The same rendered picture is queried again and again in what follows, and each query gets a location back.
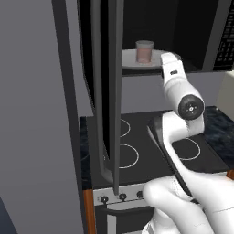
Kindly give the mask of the black microwave oven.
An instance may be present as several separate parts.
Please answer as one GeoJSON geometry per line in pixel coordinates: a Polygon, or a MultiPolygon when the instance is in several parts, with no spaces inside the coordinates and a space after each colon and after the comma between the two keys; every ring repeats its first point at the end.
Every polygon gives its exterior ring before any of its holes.
{"type": "Polygon", "coordinates": [[[230,71],[234,0],[125,0],[122,47],[139,40],[176,53],[187,72],[230,71]]]}

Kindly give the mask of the brown wooden cupboard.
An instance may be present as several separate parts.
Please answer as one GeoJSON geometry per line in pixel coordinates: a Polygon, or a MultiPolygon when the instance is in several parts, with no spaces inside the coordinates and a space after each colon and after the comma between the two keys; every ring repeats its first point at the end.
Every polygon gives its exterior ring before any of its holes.
{"type": "Polygon", "coordinates": [[[88,228],[88,234],[96,234],[93,190],[92,189],[84,190],[83,199],[84,199],[84,207],[86,212],[86,223],[88,228]]]}

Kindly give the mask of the black hob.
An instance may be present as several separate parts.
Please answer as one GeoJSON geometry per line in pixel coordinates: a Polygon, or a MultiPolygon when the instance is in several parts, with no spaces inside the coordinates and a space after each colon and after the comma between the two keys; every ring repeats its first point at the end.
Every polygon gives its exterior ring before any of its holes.
{"type": "MultiPolygon", "coordinates": [[[[172,174],[161,152],[147,132],[147,123],[156,112],[127,113],[122,116],[120,146],[120,184],[139,184],[172,174]]],[[[215,140],[224,136],[234,122],[218,108],[211,106],[204,113],[206,130],[197,136],[173,143],[184,166],[195,172],[219,173],[228,170],[223,153],[215,140]]],[[[88,117],[87,130],[92,187],[110,187],[99,168],[96,121],[88,117]]]]}

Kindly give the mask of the silver oven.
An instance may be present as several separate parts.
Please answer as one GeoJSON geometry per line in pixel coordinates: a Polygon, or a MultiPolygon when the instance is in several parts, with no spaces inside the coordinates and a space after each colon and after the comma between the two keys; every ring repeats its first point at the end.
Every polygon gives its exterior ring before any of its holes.
{"type": "Polygon", "coordinates": [[[119,194],[114,195],[111,187],[95,189],[93,201],[95,207],[95,222],[97,234],[141,234],[146,223],[151,219],[154,212],[137,212],[132,215],[112,216],[102,211],[103,208],[122,210],[135,207],[149,207],[144,198],[138,198],[136,193],[143,191],[143,184],[120,186],[119,194]],[[119,199],[119,195],[127,195],[125,201],[119,199]],[[106,196],[109,201],[101,203],[101,197],[106,196]]]}

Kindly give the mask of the pale pink cup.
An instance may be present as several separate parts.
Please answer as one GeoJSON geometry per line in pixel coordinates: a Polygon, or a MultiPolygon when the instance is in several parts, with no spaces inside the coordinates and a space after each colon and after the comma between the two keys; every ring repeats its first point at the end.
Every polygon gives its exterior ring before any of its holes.
{"type": "Polygon", "coordinates": [[[152,58],[154,42],[149,40],[138,40],[136,42],[136,60],[139,63],[149,63],[152,58]]]}

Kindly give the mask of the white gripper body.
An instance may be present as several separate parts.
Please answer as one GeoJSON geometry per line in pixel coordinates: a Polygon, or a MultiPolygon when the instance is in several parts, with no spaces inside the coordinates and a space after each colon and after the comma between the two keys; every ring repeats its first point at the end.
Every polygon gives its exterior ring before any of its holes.
{"type": "Polygon", "coordinates": [[[161,55],[161,63],[163,66],[180,66],[182,61],[174,53],[166,52],[161,55]]]}

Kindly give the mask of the white microwave turntable plate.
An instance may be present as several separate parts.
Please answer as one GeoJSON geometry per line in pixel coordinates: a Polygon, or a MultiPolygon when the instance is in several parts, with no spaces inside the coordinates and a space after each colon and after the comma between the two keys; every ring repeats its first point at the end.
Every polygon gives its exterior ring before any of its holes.
{"type": "Polygon", "coordinates": [[[125,49],[122,52],[122,67],[124,69],[135,69],[135,70],[149,70],[149,69],[160,69],[163,66],[161,55],[165,52],[163,50],[154,49],[152,51],[152,58],[149,63],[139,63],[136,60],[136,49],[125,49]]]}

